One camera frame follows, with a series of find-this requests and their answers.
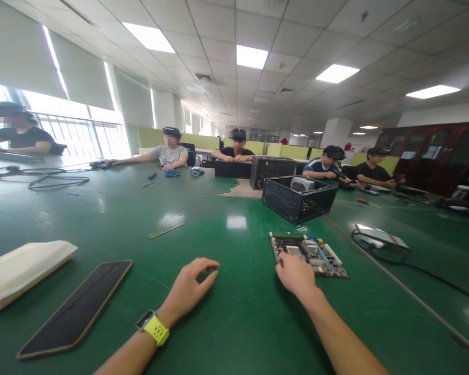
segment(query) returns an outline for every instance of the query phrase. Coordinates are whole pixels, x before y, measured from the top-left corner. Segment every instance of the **keyboard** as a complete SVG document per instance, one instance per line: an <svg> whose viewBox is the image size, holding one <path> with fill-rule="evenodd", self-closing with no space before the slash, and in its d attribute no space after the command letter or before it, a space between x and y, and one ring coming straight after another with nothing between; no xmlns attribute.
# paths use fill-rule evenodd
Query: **keyboard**
<svg viewBox="0 0 469 375"><path fill-rule="evenodd" d="M0 159L13 161L43 161L43 157L40 155L15 153L2 148L0 148Z"/></svg>

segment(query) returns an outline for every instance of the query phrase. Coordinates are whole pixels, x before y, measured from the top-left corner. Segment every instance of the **black t-shirt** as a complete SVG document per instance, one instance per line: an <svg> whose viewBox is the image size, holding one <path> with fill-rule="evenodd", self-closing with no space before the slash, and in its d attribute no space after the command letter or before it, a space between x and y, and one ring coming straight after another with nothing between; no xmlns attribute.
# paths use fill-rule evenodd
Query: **black t-shirt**
<svg viewBox="0 0 469 375"><path fill-rule="evenodd" d="M389 173L380 165L376 165L374 169L370 168L366 162L358 164L356 166L356 175L362 174L367 178L373 180L386 182L391 179Z"/></svg>
<svg viewBox="0 0 469 375"><path fill-rule="evenodd" d="M221 151L224 155L235 157L235 148L234 147L220 148L219 151ZM247 155L255 155L255 154L252 151L250 151L249 149L244 148L243 151L241 152L241 155L242 156L247 156Z"/></svg>
<svg viewBox="0 0 469 375"><path fill-rule="evenodd" d="M35 126L24 134L18 134L13 128L0 129L0 138L10 141L10 148L35 147L37 142L56 143L49 133Z"/></svg>

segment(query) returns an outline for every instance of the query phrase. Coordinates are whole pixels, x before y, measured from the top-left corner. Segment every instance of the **motherboard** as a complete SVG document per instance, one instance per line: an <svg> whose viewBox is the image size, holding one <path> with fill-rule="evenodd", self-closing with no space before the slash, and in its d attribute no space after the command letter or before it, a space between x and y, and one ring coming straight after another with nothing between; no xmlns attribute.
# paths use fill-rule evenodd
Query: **motherboard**
<svg viewBox="0 0 469 375"><path fill-rule="evenodd" d="M283 236L269 233L276 259L281 252L300 256L313 266L314 273L322 277L349 278L342 261L320 237Z"/></svg>

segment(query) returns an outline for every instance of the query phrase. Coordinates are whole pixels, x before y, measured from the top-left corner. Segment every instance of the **cabinet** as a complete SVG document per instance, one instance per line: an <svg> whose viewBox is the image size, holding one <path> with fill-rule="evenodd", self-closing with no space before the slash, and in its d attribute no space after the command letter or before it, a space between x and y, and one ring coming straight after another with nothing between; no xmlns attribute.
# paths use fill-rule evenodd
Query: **cabinet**
<svg viewBox="0 0 469 375"><path fill-rule="evenodd" d="M400 157L408 185L450 196L469 176L469 122L384 129L376 147Z"/></svg>

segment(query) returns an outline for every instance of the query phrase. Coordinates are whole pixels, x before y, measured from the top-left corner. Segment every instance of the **ceiling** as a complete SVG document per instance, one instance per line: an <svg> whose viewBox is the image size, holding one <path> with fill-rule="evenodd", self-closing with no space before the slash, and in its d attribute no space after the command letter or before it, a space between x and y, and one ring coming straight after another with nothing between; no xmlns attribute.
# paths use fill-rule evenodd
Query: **ceiling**
<svg viewBox="0 0 469 375"><path fill-rule="evenodd" d="M311 134L341 117L380 130L469 102L469 0L69 0L96 26L58 0L4 1L222 127ZM122 22L160 28L177 54L146 49ZM269 51L264 69L237 66L236 44ZM315 79L334 63L361 70ZM405 96L437 84L462 90Z"/></svg>

